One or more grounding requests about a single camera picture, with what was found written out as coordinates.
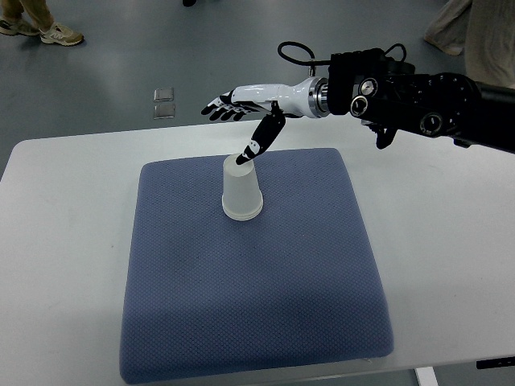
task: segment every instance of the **black cable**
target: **black cable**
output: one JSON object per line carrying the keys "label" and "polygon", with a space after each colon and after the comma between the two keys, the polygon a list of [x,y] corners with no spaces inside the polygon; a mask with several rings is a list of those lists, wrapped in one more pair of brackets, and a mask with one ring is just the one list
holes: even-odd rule
{"label": "black cable", "polygon": [[404,47],[404,44],[396,43],[389,49],[385,51],[385,55],[387,55],[390,51],[394,50],[395,48],[400,47],[402,49],[402,59],[401,62],[404,62],[406,60],[406,56],[408,55],[406,52],[406,47]]}
{"label": "black cable", "polygon": [[[286,46],[293,46],[302,48],[305,52],[309,54],[311,57],[311,60],[297,60],[294,59],[288,55],[286,55],[284,52],[282,52],[282,49]],[[328,66],[331,64],[330,60],[315,60],[315,54],[313,51],[306,45],[298,42],[282,42],[279,44],[279,47],[277,47],[277,53],[279,56],[281,56],[284,60],[287,60],[290,63],[297,64],[298,66],[308,66],[308,67],[314,67],[314,66]]]}

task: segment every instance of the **person's leg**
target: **person's leg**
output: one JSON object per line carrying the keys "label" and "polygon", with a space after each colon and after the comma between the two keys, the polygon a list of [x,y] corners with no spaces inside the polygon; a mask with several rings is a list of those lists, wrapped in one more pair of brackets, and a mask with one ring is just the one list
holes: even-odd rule
{"label": "person's leg", "polygon": [[2,0],[2,16],[0,16],[0,34],[37,36],[39,30],[34,28],[23,17],[24,9],[19,0]]}
{"label": "person's leg", "polygon": [[4,20],[16,23],[22,18],[23,6],[19,0],[2,0],[2,11]]}
{"label": "person's leg", "polygon": [[465,44],[472,0],[451,0],[436,15],[424,39],[449,55],[459,55]]}
{"label": "person's leg", "polygon": [[465,43],[467,76],[494,86],[515,84],[515,1],[474,0]]}
{"label": "person's leg", "polygon": [[48,31],[54,23],[54,18],[47,7],[47,2],[45,0],[21,0],[21,2],[34,24],[41,31]]}

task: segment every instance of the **white table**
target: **white table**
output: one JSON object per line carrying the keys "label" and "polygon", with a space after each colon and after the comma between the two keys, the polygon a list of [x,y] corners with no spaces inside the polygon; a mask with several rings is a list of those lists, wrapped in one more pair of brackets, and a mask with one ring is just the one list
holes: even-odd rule
{"label": "white table", "polygon": [[[236,153],[257,123],[14,148],[0,182],[3,384],[124,384],[118,345],[142,166]],[[398,133],[386,150],[374,142],[354,118],[302,118],[288,120],[271,150],[342,153],[389,303],[393,353],[170,385],[256,384],[515,355],[515,155],[409,133]]]}

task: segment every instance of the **upside-down cup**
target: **upside-down cup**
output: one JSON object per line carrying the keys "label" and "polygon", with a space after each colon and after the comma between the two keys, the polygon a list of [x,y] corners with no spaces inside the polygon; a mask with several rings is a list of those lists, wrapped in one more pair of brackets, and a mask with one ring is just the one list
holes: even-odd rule
{"label": "upside-down cup", "polygon": [[263,195],[252,160],[236,164],[239,154],[224,160],[224,213],[233,220],[246,221],[256,217],[263,208]]}

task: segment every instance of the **khaki pants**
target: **khaki pants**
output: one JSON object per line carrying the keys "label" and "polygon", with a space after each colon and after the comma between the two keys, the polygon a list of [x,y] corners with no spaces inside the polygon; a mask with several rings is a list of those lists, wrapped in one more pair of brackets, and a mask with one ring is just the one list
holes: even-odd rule
{"label": "khaki pants", "polygon": [[25,10],[40,30],[46,31],[54,23],[46,0],[2,0],[2,9],[4,18],[11,22],[19,20]]}
{"label": "khaki pants", "polygon": [[464,47],[471,79],[515,84],[515,0],[451,0],[426,34],[442,47]]}

